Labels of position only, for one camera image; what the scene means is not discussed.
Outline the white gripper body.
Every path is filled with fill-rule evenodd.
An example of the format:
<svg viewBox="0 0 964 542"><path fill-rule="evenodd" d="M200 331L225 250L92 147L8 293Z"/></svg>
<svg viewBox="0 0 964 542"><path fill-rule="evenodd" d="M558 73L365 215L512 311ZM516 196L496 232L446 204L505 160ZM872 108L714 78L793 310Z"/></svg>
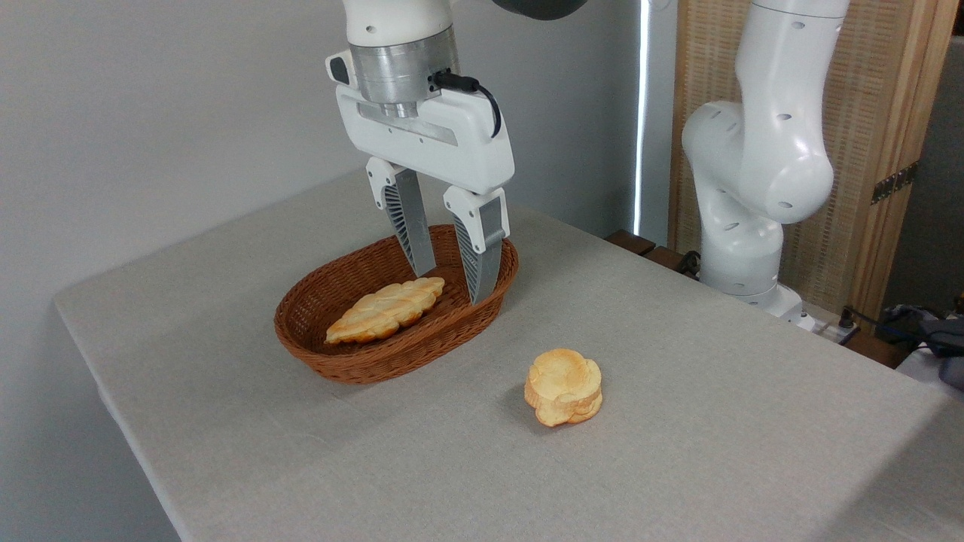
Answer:
<svg viewBox="0 0 964 542"><path fill-rule="evenodd" d="M417 104L416 117L398 119L348 86L338 86L335 96L352 144L372 157L477 194L515 175L508 127L492 135L495 121L485 97L443 90Z"/></svg>

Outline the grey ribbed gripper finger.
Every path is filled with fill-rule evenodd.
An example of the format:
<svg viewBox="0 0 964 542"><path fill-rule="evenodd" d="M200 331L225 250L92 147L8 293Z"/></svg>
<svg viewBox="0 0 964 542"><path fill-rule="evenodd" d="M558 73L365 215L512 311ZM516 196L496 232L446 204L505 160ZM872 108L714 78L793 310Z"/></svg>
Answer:
<svg viewBox="0 0 964 542"><path fill-rule="evenodd" d="M436 260L417 173L379 157L369 158L366 172L376 206L388 215L414 275L424 276Z"/></svg>
<svg viewBox="0 0 964 542"><path fill-rule="evenodd" d="M495 289L502 264L502 240L510 236L504 190L475 194L450 186L444 202L453 216L471 304L480 304Z"/></svg>

